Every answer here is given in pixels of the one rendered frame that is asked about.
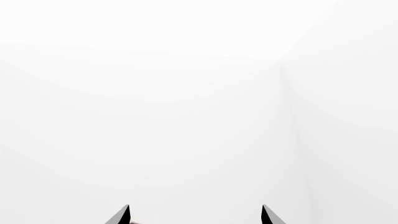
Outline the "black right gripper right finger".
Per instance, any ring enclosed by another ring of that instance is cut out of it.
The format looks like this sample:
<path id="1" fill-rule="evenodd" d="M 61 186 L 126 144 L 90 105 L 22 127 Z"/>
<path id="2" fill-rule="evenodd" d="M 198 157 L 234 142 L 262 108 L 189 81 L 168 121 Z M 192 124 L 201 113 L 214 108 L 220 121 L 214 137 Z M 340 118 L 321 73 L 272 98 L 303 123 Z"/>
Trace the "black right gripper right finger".
<path id="1" fill-rule="evenodd" d="M 286 224 L 267 205 L 262 205 L 261 221 L 262 224 Z"/>

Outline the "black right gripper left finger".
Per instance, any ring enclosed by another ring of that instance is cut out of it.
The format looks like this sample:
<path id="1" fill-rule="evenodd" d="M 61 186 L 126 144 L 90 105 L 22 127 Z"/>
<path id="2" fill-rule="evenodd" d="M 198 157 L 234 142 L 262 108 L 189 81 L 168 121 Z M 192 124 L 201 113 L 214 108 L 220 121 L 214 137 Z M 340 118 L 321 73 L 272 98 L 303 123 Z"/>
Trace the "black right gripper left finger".
<path id="1" fill-rule="evenodd" d="M 130 224 L 131 214 L 129 205 L 123 206 L 105 224 Z"/>

